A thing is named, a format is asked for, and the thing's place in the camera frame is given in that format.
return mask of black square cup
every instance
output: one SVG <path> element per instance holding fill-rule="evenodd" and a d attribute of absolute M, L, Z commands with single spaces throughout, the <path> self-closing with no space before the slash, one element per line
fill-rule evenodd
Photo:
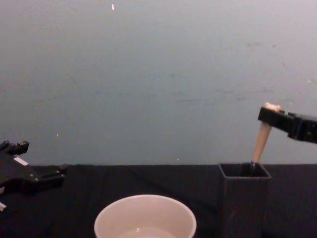
<path fill-rule="evenodd" d="M 256 164 L 219 164 L 218 237 L 260 238 L 271 175 Z"/>

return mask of black table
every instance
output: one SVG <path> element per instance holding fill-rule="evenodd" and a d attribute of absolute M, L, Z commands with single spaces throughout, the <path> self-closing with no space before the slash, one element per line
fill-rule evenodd
<path fill-rule="evenodd" d="M 317 237 L 317 165 L 265 167 L 272 181 L 263 237 Z M 62 188 L 1 198 L 10 213 L 0 214 L 0 237 L 93 238 L 95 218 L 108 204 L 159 194 L 185 203 L 196 216 L 198 238 L 212 238 L 217 182 L 216 165 L 70 166 Z"/>

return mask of wooden stick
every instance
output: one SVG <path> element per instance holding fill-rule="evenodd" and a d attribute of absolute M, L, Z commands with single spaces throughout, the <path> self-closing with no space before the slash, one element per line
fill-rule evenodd
<path fill-rule="evenodd" d="M 264 107 L 267 108 L 267 109 L 274 110 L 276 112 L 281 110 L 281 106 L 280 105 L 273 105 L 273 104 L 270 104 L 270 103 L 266 103 Z M 256 146 L 255 146 L 255 149 L 254 149 L 253 163 L 258 163 L 260 161 L 262 152 L 263 152 L 264 147 L 266 145 L 267 138 L 269 136 L 269 133 L 270 133 L 271 129 L 272 129 L 272 126 L 269 126 L 265 122 L 261 123 L 258 139 L 257 139 Z"/>

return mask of wall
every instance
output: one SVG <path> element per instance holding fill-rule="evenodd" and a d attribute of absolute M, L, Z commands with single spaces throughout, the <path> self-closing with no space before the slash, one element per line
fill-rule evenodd
<path fill-rule="evenodd" d="M 2 0 L 0 140 L 29 140 L 32 164 L 249 161 L 265 102 L 317 115 L 316 10 Z M 272 130 L 262 162 L 315 163 L 316 152 Z"/>

